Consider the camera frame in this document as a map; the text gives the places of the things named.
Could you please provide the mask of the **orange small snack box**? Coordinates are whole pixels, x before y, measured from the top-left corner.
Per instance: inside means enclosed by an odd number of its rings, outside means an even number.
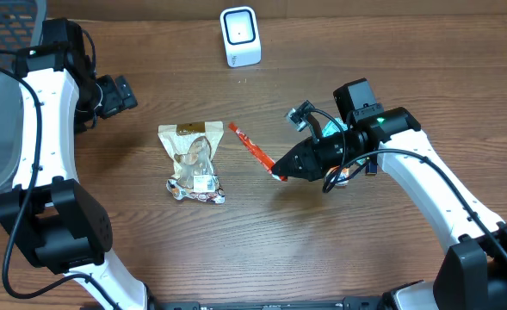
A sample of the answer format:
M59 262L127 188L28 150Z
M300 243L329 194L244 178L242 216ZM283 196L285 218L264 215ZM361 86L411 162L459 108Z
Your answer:
M337 170L337 166L331 167L327 173L325 174L325 181L328 181L329 183L334 183L338 187L345 187L349 183L349 168L343 168L341 172L337 176L337 180L334 181L331 174Z

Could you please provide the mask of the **teal plastic packet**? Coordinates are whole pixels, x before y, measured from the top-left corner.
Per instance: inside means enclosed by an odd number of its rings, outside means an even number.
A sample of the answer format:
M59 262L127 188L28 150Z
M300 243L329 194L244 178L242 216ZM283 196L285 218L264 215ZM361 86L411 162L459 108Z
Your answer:
M348 130L347 125L340 118L336 118L336 121L328 121L327 122L327 124L322 129L322 135L324 137L329 137L335 133L340 133L341 130L338 128L337 125L339 125L340 128L342 128L342 130L344 132L346 132Z

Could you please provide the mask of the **red snack stick packet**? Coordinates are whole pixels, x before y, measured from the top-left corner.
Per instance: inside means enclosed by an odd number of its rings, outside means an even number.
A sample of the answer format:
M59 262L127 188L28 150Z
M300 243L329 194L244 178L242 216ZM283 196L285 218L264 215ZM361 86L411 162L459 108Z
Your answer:
M234 122L230 122L228 125L229 129L234 132L240 141L243 143L245 148L250 154L261 164L261 166L276 180L286 182L287 177L279 177L273 171L272 168L275 165L274 159L272 159L267 153L265 153L258 145L251 141L250 137L244 133Z

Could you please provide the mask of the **beige snack pouch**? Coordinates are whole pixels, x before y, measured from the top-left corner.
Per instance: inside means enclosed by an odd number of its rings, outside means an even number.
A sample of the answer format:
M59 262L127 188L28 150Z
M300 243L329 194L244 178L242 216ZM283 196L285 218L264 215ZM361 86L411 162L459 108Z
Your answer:
M213 158L223 134L222 121L159 125L158 137L173 161L174 173L169 179L196 191L199 181L211 178L219 181Z

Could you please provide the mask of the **grey plastic mesh basket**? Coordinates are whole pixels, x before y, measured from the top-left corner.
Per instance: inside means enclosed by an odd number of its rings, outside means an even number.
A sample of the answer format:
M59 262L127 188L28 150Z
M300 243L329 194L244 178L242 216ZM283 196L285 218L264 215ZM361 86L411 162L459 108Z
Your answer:
M45 0L0 1L0 50L40 43ZM22 94L19 84L0 72L0 193L11 190L22 147Z

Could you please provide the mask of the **yellow highlighter pen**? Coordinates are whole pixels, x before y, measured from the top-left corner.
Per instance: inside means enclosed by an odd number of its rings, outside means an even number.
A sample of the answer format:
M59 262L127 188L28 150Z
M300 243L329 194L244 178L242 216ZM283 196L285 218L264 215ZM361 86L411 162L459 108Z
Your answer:
M378 173L378 165L373 160L366 160L365 175L375 176Z

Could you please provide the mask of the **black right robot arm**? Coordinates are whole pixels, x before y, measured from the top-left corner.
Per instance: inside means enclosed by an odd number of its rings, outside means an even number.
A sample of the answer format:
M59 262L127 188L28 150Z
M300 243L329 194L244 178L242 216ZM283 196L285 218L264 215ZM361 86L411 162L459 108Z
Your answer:
M507 222L479 201L446 166L406 108L384 109L368 80L333 93L337 131L324 135L319 110L303 102L288 120L311 135L279 159L278 177L322 180L324 191L376 165L411 198L436 234L444 259L435 280L357 298L369 309L507 309Z

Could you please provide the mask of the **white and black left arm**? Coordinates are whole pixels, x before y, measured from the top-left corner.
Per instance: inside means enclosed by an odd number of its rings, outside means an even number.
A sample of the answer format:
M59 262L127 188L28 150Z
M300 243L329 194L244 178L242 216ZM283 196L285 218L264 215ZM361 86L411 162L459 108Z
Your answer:
M88 123L136 106L125 78L96 75L96 52L77 23L42 24L38 46L15 53L22 93L20 161L0 194L0 224L18 249L59 283L75 281L103 309L153 309L148 287L117 257L105 208L79 183L74 140Z

